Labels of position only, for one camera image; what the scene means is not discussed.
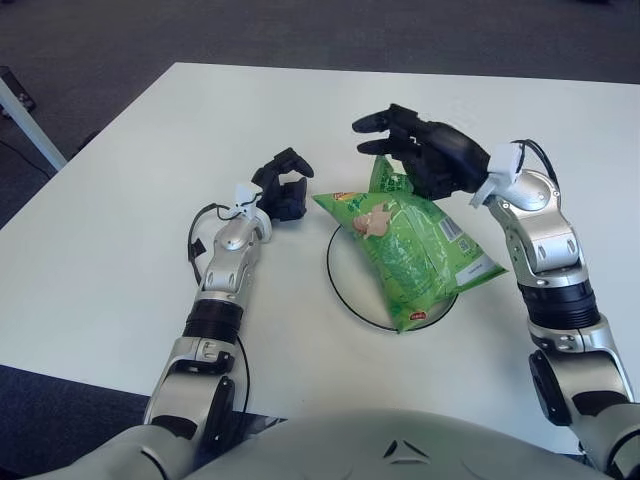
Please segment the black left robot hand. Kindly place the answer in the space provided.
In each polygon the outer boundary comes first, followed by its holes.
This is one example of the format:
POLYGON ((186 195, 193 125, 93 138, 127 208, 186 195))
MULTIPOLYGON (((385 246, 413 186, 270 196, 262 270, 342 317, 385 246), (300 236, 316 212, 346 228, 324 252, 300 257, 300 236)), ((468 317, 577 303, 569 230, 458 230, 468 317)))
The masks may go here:
POLYGON ((311 165, 289 147, 260 167, 253 175, 252 182, 262 188, 257 207, 271 220, 280 222, 301 219, 306 213, 307 180, 314 177, 311 165), (297 172, 301 177, 296 181, 280 182, 280 176, 297 172))

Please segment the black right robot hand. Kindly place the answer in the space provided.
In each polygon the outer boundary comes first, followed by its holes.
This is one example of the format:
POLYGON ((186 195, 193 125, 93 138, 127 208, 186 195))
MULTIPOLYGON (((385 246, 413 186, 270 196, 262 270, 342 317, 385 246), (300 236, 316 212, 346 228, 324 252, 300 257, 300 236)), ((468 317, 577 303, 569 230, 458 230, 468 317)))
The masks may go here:
POLYGON ((362 154, 387 155, 402 163, 413 193, 439 200, 462 191, 476 193, 488 178, 490 155, 472 138, 397 104, 352 123, 356 133, 386 132, 357 146, 362 154))

